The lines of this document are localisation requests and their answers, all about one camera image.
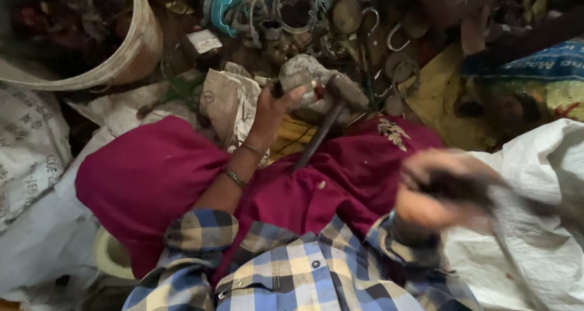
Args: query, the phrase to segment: hammer head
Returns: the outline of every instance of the hammer head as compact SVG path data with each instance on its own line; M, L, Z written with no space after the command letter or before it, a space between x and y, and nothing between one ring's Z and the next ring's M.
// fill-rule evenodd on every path
M359 85L349 78L332 75L326 82L326 90L332 93L335 98L342 98L347 101L347 105L355 112L362 112L369 107L369 99L363 93Z

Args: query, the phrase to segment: metal hook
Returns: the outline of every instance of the metal hook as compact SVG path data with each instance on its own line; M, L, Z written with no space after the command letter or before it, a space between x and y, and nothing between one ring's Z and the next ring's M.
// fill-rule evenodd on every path
M369 30L369 32L367 33L367 36L369 37L369 36L371 36L371 34L373 34L373 31L375 31L377 29L377 26L379 26L379 12L377 12L377 10L375 8L366 8L361 12L361 14L364 16L368 12L373 12L373 13L375 13L375 16L376 16L375 26L373 26L373 28L371 28L371 30Z
M400 48L394 48L393 46L391 46L391 37L394 35L394 33L396 31L398 31L398 29L400 29L402 27L402 23L398 23L390 32L390 34L387 36L387 47L390 48L390 50L392 50L393 52L399 52L401 50L403 50L406 46L408 46L409 42L411 42L411 40L408 40L402 47Z

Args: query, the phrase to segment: blue and yellow checkered shirt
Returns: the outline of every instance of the blue and yellow checkered shirt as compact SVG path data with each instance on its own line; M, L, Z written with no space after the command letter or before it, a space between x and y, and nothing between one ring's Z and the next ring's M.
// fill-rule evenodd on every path
M222 211L190 211L169 227L161 266L124 310L481 310L468 286L444 270L437 247L403 246L390 225L384 216L360 239L339 217L301 237L256 222L234 257L241 265L213 292L208 278L238 222Z

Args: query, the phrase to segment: white plastic bucket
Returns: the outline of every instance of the white plastic bucket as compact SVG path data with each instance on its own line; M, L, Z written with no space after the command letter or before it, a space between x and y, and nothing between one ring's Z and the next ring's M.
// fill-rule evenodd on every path
M70 91L97 85L122 85L148 76L162 57L162 30L148 0L134 0L132 23L117 51L92 70L62 80L46 79L47 70L20 68L0 58L0 81L44 91Z

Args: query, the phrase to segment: hand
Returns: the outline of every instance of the hand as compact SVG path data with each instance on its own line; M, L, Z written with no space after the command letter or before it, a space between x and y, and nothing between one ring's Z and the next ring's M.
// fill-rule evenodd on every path
M256 116L246 142L260 150L268 150L277 138L278 128L288 108L302 99L306 88L301 86L277 99L272 96L274 84L269 82L258 97Z
M485 208L471 201L437 200L419 191L433 171L455 177L480 178L485 183L504 184L499 174L475 157L452 150L429 150L408 158L402 169L395 212L405 223L439 231L453 225L468 225L485 216Z

